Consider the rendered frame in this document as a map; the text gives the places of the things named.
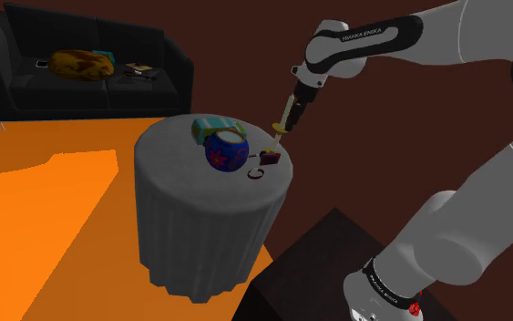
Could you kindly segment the cream stick with yellow guard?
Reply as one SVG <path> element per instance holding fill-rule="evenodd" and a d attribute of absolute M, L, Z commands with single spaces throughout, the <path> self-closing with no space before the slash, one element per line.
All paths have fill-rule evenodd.
<path fill-rule="evenodd" d="M 288 100 L 286 102 L 280 122 L 272 124 L 272 128 L 276 131 L 274 139 L 273 139 L 273 144 L 271 147 L 272 152 L 276 152 L 278 150 L 278 146 L 279 146 L 282 134 L 286 133 L 285 125 L 286 125 L 286 122 L 289 117 L 289 114 L 292 109 L 292 105 L 293 105 L 294 101 L 295 101 L 295 96 L 293 94 L 291 94 L 288 97 Z"/>

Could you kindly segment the small magenta box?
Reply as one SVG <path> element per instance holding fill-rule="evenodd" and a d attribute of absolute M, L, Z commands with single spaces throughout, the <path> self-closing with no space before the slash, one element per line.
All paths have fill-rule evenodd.
<path fill-rule="evenodd" d="M 273 165 L 277 164 L 281 158 L 281 154 L 279 152 L 271 152 L 267 150 L 263 150 L 260 152 L 260 165 Z"/>

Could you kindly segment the blue flowered round vase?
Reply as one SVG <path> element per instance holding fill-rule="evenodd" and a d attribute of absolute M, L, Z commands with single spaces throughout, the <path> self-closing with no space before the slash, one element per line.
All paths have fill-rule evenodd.
<path fill-rule="evenodd" d="M 219 129 L 206 139 L 205 156 L 218 171 L 232 172 L 241 168 L 249 156 L 248 141 L 236 130 Z"/>

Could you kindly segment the teal gift box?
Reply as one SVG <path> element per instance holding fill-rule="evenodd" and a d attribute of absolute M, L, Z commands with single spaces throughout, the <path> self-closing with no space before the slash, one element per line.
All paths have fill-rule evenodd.
<path fill-rule="evenodd" d="M 227 117 L 198 118 L 192 121 L 191 136 L 198 145 L 203 145 L 205 140 L 219 129 L 232 129 L 239 132 L 243 137 L 247 136 L 242 125 Z"/>

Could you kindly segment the round grey draped table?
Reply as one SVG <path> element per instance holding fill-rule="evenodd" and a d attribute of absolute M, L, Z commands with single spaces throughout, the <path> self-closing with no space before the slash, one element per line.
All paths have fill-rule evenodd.
<path fill-rule="evenodd" d="M 191 136 L 196 115 L 165 118 L 134 148 L 139 260 L 171 295 L 206 303 L 247 280 L 282 207 L 293 166 L 250 158 L 237 171 L 213 169 Z"/>

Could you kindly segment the black sofa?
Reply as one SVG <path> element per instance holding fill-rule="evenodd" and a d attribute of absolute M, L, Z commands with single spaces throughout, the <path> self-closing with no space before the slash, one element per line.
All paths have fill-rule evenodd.
<path fill-rule="evenodd" d="M 75 81 L 37 66 L 61 49 L 111 53 L 112 76 Z M 188 114 L 193 74 L 192 60 L 158 27 L 12 3 L 0 11 L 0 121 Z"/>

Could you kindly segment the dark robot stand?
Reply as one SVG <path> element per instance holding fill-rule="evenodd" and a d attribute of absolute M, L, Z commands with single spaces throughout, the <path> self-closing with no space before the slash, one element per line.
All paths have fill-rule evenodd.
<path fill-rule="evenodd" d="M 231 321 L 353 321 L 344 278 L 382 249 L 334 208 L 250 282 Z"/>

